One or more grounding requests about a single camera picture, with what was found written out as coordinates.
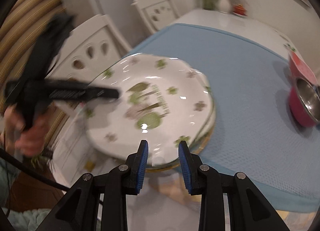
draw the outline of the flower vase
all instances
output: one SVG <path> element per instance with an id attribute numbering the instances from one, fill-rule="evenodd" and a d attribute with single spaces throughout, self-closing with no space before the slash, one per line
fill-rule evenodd
<path id="1" fill-rule="evenodd" d="M 230 13 L 232 9 L 230 0 L 218 0 L 217 9 L 221 13 Z"/>
<path id="2" fill-rule="evenodd" d="M 214 4 L 212 0 L 203 0 L 202 6 L 204 10 L 213 10 Z"/>

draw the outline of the metal screw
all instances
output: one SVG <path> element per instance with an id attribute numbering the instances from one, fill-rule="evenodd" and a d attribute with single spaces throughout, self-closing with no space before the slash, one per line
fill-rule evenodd
<path id="1" fill-rule="evenodd" d="M 202 164 L 202 165 L 200 165 L 200 170 L 207 171 L 207 170 L 209 170 L 209 166 L 206 164 Z"/>
<path id="2" fill-rule="evenodd" d="M 246 175 L 245 175 L 243 172 L 238 172 L 238 173 L 237 173 L 237 177 L 238 177 L 239 179 L 245 179 Z"/>
<path id="3" fill-rule="evenodd" d="M 125 170 L 127 170 L 128 168 L 129 168 L 129 166 L 126 165 L 126 164 L 121 164 L 121 165 L 119 166 L 119 170 L 121 170 L 121 171 L 125 171 Z"/>
<path id="4" fill-rule="evenodd" d="M 83 180 L 90 180 L 91 177 L 92 177 L 92 175 L 90 173 L 85 173 L 84 175 L 82 175 Z"/>

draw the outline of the pink bowl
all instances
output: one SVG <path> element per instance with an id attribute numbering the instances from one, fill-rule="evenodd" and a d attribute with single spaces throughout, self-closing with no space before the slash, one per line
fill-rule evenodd
<path id="1" fill-rule="evenodd" d="M 300 77 L 306 79 L 313 85 L 318 84 L 317 78 L 312 70 L 296 55 L 294 51 L 290 51 L 289 53 L 289 68 L 293 80 Z"/>
<path id="2" fill-rule="evenodd" d="M 313 86 L 303 78 L 296 78 L 289 95 L 290 110 L 304 127 L 320 123 L 320 99 Z"/>

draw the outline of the red object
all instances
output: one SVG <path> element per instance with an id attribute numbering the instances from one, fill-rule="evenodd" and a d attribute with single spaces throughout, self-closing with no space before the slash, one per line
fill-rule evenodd
<path id="1" fill-rule="evenodd" d="M 313 85 L 318 85 L 317 78 L 312 70 L 297 56 L 294 51 L 290 51 L 289 53 L 289 68 L 291 71 L 292 80 L 301 77 Z"/>
<path id="2" fill-rule="evenodd" d="M 313 127 L 318 124 L 313 120 L 312 115 L 310 115 L 303 104 L 301 97 L 297 94 L 296 81 L 290 91 L 289 106 L 293 116 L 302 126 Z"/>
<path id="3" fill-rule="evenodd" d="M 233 12 L 239 15 L 246 15 L 247 10 L 240 4 L 233 7 Z"/>

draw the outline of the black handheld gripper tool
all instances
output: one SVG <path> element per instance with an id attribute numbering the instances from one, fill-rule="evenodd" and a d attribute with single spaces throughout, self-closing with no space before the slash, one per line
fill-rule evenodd
<path id="1" fill-rule="evenodd" d="M 231 231 L 289 231 L 276 210 L 242 172 L 234 176 L 217 172 L 179 144 L 183 179 L 191 195 L 201 195 L 199 231 L 224 231 L 223 193 L 228 195 Z"/>
<path id="2" fill-rule="evenodd" d="M 83 174 L 38 227 L 37 231 L 96 231 L 100 195 L 104 194 L 101 231 L 127 231 L 126 195 L 142 189 L 148 142 L 109 173 Z"/>

